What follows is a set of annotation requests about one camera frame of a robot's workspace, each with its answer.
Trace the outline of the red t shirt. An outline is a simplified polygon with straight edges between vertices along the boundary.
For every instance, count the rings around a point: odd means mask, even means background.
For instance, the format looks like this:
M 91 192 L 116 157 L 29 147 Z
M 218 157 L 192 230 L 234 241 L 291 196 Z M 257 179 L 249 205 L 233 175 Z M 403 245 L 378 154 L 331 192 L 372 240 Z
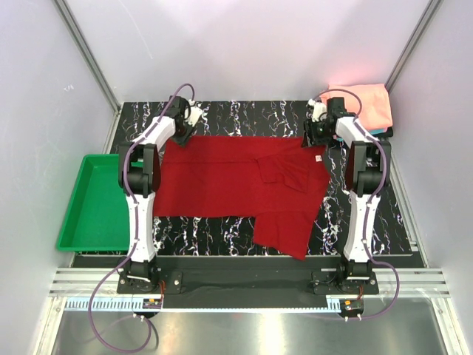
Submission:
M 166 143 L 155 217 L 252 217 L 253 241 L 306 258 L 330 182 L 325 146 L 301 138 L 194 136 Z

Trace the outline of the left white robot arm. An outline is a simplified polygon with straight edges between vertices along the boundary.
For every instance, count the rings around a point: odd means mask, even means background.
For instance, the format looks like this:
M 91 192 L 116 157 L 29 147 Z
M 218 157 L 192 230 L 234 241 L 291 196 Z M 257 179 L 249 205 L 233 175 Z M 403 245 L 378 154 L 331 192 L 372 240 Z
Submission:
M 161 183 L 159 151 L 169 140 L 184 145 L 191 137 L 202 111 L 194 100 L 180 96 L 169 101 L 133 141 L 119 148 L 119 186 L 129 210 L 129 250 L 120 273 L 120 287 L 129 292 L 151 293 L 160 287 L 153 245 L 154 199 Z

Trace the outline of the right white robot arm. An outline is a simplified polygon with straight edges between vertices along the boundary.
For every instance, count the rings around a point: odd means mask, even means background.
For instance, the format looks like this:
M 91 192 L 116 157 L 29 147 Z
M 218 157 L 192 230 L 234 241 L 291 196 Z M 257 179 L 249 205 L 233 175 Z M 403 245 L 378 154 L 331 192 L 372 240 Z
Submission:
M 311 117 L 304 121 L 304 148 L 327 145 L 340 138 L 348 148 L 345 184 L 350 193 L 350 223 L 341 262 L 332 276 L 319 276 L 314 287 L 341 293 L 361 292 L 375 285 L 372 267 L 372 234 L 381 192 L 389 180 L 391 147 L 366 130 L 358 113 L 348 112 L 343 97 L 323 103 L 310 99 Z

